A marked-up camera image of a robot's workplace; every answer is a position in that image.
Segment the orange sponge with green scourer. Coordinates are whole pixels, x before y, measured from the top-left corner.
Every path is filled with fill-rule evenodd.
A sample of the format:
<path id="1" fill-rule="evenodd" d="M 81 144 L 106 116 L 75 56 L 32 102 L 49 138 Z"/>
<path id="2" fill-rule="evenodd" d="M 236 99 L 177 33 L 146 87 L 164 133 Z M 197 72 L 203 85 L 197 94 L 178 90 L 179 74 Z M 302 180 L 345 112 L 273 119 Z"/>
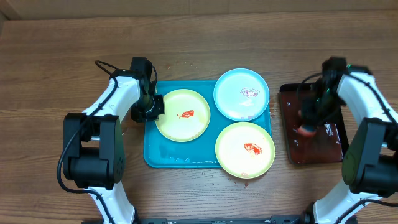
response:
<path id="1" fill-rule="evenodd" d="M 302 135 L 302 136 L 311 138 L 314 135 L 316 135 L 317 129 L 318 129 L 317 126 L 313 126 L 313 125 L 310 125 L 310 124 L 301 124 L 300 127 L 297 130 L 297 133 Z"/>

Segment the yellow-green plate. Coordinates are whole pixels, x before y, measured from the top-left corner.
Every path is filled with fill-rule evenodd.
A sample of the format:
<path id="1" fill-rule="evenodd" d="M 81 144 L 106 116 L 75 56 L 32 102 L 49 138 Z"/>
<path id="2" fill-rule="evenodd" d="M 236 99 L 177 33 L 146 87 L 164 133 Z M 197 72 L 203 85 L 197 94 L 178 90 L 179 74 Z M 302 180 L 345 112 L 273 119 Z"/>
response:
<path id="1" fill-rule="evenodd" d="M 188 89 L 179 89 L 164 96 L 165 113 L 155 122 L 159 132 L 169 140 L 188 142 L 207 129 L 211 111 L 205 98 Z"/>
<path id="2" fill-rule="evenodd" d="M 215 143 L 215 154 L 228 174 L 241 179 L 254 179 L 271 168 L 275 145 L 264 128 L 250 122 L 237 122 L 220 132 Z"/>

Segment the light blue plate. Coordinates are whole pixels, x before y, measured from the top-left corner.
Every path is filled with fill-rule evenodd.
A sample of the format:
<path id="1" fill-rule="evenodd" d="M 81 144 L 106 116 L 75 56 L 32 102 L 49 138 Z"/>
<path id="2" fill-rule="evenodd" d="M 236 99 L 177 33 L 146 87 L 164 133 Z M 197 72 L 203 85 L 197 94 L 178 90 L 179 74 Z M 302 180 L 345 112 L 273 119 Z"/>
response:
<path id="1" fill-rule="evenodd" d="M 260 74 L 246 68 L 235 68 L 216 81 L 213 98 L 225 117 L 233 121 L 251 121 L 267 109 L 270 92 Z"/>

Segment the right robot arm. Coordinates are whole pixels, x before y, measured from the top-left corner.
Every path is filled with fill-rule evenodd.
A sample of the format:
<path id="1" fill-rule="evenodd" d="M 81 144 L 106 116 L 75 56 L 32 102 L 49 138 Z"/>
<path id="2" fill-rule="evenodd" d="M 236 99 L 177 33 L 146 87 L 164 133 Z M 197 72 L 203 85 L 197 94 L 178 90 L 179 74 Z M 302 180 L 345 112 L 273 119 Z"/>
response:
<path id="1" fill-rule="evenodd" d="M 370 203 L 396 207 L 384 199 L 397 192 L 397 112 L 379 91 L 367 67 L 350 65 L 343 57 L 330 57 L 312 84 L 314 95 L 302 101 L 298 133 L 313 136 L 332 121 L 343 105 L 358 124 L 342 163 L 342 179 L 323 198 L 310 204 L 301 223 L 356 223 L 355 213 Z"/>

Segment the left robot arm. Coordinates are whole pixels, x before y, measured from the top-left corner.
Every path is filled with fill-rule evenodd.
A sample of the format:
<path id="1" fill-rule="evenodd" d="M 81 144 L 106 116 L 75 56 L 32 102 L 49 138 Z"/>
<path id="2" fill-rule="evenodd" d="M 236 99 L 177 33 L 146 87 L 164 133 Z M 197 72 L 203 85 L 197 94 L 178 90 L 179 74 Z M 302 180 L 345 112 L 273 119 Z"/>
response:
<path id="1" fill-rule="evenodd" d="M 95 65 L 109 75 L 109 85 L 83 112 L 65 116 L 57 181 L 66 192 L 90 195 L 102 223 L 139 223 L 122 184 L 121 122 L 127 114 L 146 123 L 165 113 L 163 96 L 156 93 L 157 72 L 145 57 L 133 57 L 129 69 L 100 60 Z"/>

